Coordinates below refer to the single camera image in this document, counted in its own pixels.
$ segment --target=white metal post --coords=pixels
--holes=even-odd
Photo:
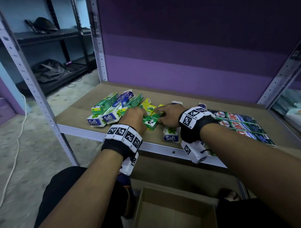
[[[108,81],[97,0],[86,0],[99,80]]]
[[[33,97],[37,101],[37,104],[40,106],[43,114],[46,116],[46,119],[49,121],[49,124],[52,130],[55,133],[55,136],[58,138],[60,144],[62,145],[65,153],[70,159],[72,165],[79,166],[79,163],[65,137],[64,134],[60,133],[55,121],[54,114],[44,96],[31,68],[15,38],[13,32],[11,31],[7,21],[5,20],[2,12],[0,11],[0,38],[6,47],[8,53],[10,54],[12,60],[17,66],[20,74],[22,75],[24,81],[28,85]]]
[[[301,41],[295,47],[285,61],[279,72],[276,74],[270,85],[262,94],[257,104],[263,104],[266,109],[269,109],[281,93],[288,88],[291,82],[300,72],[301,66]]]

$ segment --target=open cardboard box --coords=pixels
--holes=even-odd
[[[214,206],[202,196],[172,189],[146,187],[141,191],[134,228],[217,227]]]

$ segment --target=hand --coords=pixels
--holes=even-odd
[[[158,119],[159,123],[162,123],[168,127],[178,128],[179,116],[185,110],[187,109],[181,104],[168,104],[155,108],[154,112],[164,112],[166,114],[164,117]]]
[[[145,109],[139,107],[129,108],[119,120],[119,124],[129,125],[142,135],[146,131],[146,125],[143,124],[143,116],[147,116]]]

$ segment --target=blue wall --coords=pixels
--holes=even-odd
[[[90,24],[86,1],[77,0],[76,2],[82,27],[89,28]],[[52,0],[52,4],[61,29],[67,29],[76,26],[70,0]],[[34,22],[37,17],[45,17],[51,20],[45,0],[0,1],[0,9],[13,32],[32,31],[31,28],[25,24],[25,19]],[[91,36],[86,36],[84,40],[88,54],[93,53]],[[84,56],[79,37],[65,39],[65,43],[71,60],[75,60]],[[23,78],[15,67],[12,59],[4,49],[5,48],[0,48],[0,61],[12,78],[13,82],[19,83],[23,80]],[[22,51],[29,65],[33,65],[45,59],[55,59],[61,63],[65,62],[65,57],[61,50],[59,41],[25,46],[22,47]]]

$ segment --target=white cable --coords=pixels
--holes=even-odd
[[[10,173],[8,179],[7,179],[6,184],[5,184],[5,187],[4,187],[4,190],[3,190],[3,194],[2,194],[2,199],[1,199],[1,202],[0,202],[0,208],[2,207],[3,202],[4,202],[5,192],[6,192],[8,183],[9,183],[9,181],[10,181],[10,179],[11,179],[11,176],[13,175],[13,172],[14,172],[14,170],[15,170],[15,168],[16,168],[17,157],[18,157],[18,154],[19,154],[19,151],[20,151],[20,141],[19,141],[19,139],[20,139],[20,137],[21,137],[21,135],[22,135],[22,133],[23,133],[24,123],[25,123],[26,118],[27,118],[26,98],[24,97],[23,94],[21,94],[21,95],[22,95],[22,97],[24,98],[24,102],[25,102],[25,104],[24,104],[24,106],[25,106],[25,118],[24,118],[24,120],[23,120],[23,122],[22,122],[21,132],[20,132],[20,134],[19,134],[19,136],[18,136],[18,138],[17,138],[18,149],[17,149],[17,153],[16,153],[16,156],[15,156],[15,160],[14,160],[14,166],[13,166],[13,169],[11,170],[11,173]]]

